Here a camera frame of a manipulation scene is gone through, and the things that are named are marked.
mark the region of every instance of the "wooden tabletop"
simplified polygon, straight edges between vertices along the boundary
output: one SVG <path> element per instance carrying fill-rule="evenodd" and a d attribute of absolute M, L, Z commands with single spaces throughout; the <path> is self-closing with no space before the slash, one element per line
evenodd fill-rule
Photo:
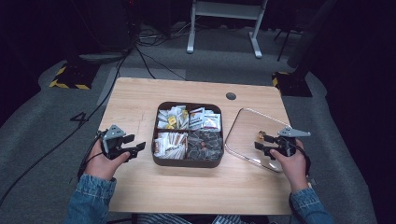
<path fill-rule="evenodd" d="M 235 100 L 226 98 L 232 92 Z M 224 139 L 241 108 L 251 108 L 289 123 L 274 87 L 121 77 L 117 80 L 99 129 L 116 124 L 135 134 L 128 146 L 146 142 L 136 159 L 116 172 L 110 211 L 172 214 L 289 215 L 290 184 L 270 172 L 224 152 L 218 167 L 185 168 L 154 163 L 151 140 L 157 108 L 163 102 L 216 105 Z"/>

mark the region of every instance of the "blue sleeve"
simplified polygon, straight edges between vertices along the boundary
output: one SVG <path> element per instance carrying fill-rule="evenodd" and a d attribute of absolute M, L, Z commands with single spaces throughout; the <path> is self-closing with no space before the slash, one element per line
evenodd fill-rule
<path fill-rule="evenodd" d="M 290 195 L 298 216 L 307 224 L 333 224 L 332 216 L 326 211 L 313 189 L 303 189 Z M 291 218 L 291 224 L 302 223 L 296 216 Z"/>
<path fill-rule="evenodd" d="M 64 223 L 106 223 L 117 181 L 82 175 L 67 207 Z"/>

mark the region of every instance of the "divided storage box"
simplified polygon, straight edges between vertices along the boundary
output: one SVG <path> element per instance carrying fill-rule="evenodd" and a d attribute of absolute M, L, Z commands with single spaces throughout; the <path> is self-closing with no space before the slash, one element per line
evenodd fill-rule
<path fill-rule="evenodd" d="M 205 110 L 212 110 L 215 114 L 220 114 L 220 131 L 216 132 L 219 133 L 219 137 L 221 137 L 221 144 L 220 144 L 220 154 L 219 157 L 216 160 L 190 160 L 188 159 L 187 155 L 190 152 L 190 148 L 186 147 L 187 153 L 186 156 L 182 160 L 176 160 L 176 159 L 162 159 L 154 155 L 155 150 L 156 150 L 156 142 L 155 139 L 159 137 L 159 133 L 187 133 L 188 136 L 190 134 L 193 134 L 194 130 L 190 130 L 189 128 L 186 130 L 180 130 L 180 129 L 165 129 L 165 128 L 158 128 L 159 124 L 159 118 L 158 114 L 160 113 L 160 110 L 170 110 L 173 106 L 177 105 L 184 105 L 186 106 L 186 110 L 190 112 L 203 107 Z M 161 166 L 176 166 L 176 167 L 200 167 L 200 168 L 213 168 L 216 167 L 220 164 L 221 158 L 224 155 L 224 138 L 223 138 L 223 130 L 222 130 L 222 120 L 221 120 L 221 111 L 220 109 L 215 106 L 215 105 L 208 105 L 208 104 L 193 104 L 193 103 L 179 103 L 179 102 L 164 102 L 158 106 L 157 110 L 157 118 L 155 120 L 155 126 L 154 126 L 154 132 L 153 132 L 153 137 L 152 137 L 152 142 L 151 142 L 151 154 L 152 158 L 154 159 L 154 162 L 157 163 L 158 165 Z M 188 138 L 186 139 L 186 146 L 189 145 Z"/>

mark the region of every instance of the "clear plastic lid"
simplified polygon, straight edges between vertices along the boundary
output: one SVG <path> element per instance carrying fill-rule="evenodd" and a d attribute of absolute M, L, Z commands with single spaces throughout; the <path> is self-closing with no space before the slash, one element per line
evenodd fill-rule
<path fill-rule="evenodd" d="M 278 161 L 273 161 L 265 156 L 264 152 L 255 148 L 255 142 L 266 147 L 278 147 L 277 144 L 264 142 L 259 132 L 277 137 L 280 130 L 290 127 L 289 124 L 273 119 L 260 112 L 249 108 L 242 108 L 233 123 L 226 140 L 225 147 L 228 152 L 255 165 L 275 172 L 282 172 Z"/>

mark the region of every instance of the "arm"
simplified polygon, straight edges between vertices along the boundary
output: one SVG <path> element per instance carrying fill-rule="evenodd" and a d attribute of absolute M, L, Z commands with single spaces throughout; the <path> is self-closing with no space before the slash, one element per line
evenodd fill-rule
<path fill-rule="evenodd" d="M 303 148 L 302 142 L 297 140 L 297 146 Z M 333 223 L 332 216 L 324 209 L 317 194 L 309 188 L 305 176 L 305 158 L 299 150 L 291 157 L 285 157 L 276 150 L 270 153 L 280 162 L 285 176 L 290 182 L 290 207 L 296 212 L 291 223 Z"/>
<path fill-rule="evenodd" d="M 64 223 L 106 223 L 108 205 L 117 184 L 113 175 L 130 153 L 125 152 L 111 161 L 101 152 L 98 140 L 88 157 L 90 159 L 84 175 L 70 199 Z"/>

